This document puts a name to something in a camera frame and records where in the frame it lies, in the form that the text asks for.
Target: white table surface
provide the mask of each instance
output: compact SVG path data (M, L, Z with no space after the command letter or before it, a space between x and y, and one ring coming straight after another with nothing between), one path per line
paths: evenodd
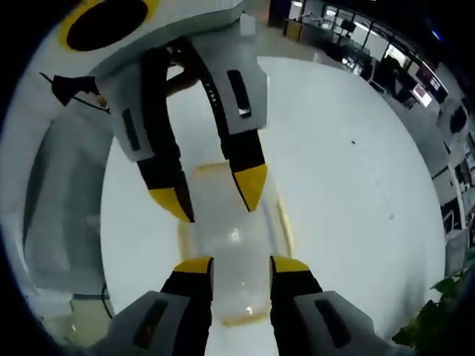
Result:
M360 77L293 59L259 63L269 76L261 143L290 218L294 257L389 338L444 277L442 218L424 161L398 117ZM199 165L223 161L201 85L169 98L168 109L187 177ZM177 220L150 198L116 140L101 215L103 265L117 313L148 290L159 291L180 254ZM224 352L276 355L269 318L232 328L215 320L206 354Z

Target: desk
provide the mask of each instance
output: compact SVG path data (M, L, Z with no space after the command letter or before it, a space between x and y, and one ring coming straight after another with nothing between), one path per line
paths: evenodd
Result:
M259 63L269 76L261 142L295 237L293 257L308 264L323 289L370 315L388 339L444 277L444 229L424 160L362 78L293 59ZM187 177L197 166L222 162L202 87L170 97L168 108ZM179 263L178 221L154 204L115 141L101 214L105 278L117 313L160 290ZM214 319L206 354L223 353L276 355L269 318L233 328Z

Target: black circular hole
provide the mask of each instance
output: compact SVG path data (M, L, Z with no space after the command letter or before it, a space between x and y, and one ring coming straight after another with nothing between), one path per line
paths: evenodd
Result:
M66 42L74 50L97 50L120 41L138 28L147 16L140 0L100 2L74 22Z

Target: white floor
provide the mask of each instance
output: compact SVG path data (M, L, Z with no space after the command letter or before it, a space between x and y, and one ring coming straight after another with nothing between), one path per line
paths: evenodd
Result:
M281 30L267 27L267 0L254 0L251 3L251 14L261 21L258 24L259 56L287 57L341 68L341 64L322 50L291 41L283 37ZM89 346L105 336L110 320L101 300L74 300L72 306L71 316L42 321L56 340L60 343Z

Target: black cable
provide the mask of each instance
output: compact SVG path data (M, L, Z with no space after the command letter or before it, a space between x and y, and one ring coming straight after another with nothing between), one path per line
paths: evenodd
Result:
M48 80L49 83L53 84L53 81L52 81L50 78L48 78L48 76L47 76L46 74L44 74L44 73L42 73L42 72L39 72L39 74L40 74L43 78L45 78L46 80ZM109 115L111 115L111 111L110 111L109 109L104 109L104 108L100 108L99 106L92 105L91 103L86 102L85 100L82 100L82 99L80 99L80 98L76 98L75 96L73 96L73 99L75 99L75 100L77 100L78 102L81 102L82 104L87 105L87 106L89 106L89 107L91 107L91 108L104 111L104 112L108 113Z
M107 304L105 303L104 293L105 293L106 288L107 288L107 284L104 283L104 286L102 287L102 291L101 291L101 300L102 300L102 304L104 305L104 309L107 312L107 315L112 319L113 316L112 316L111 312L109 311L109 308L107 307Z

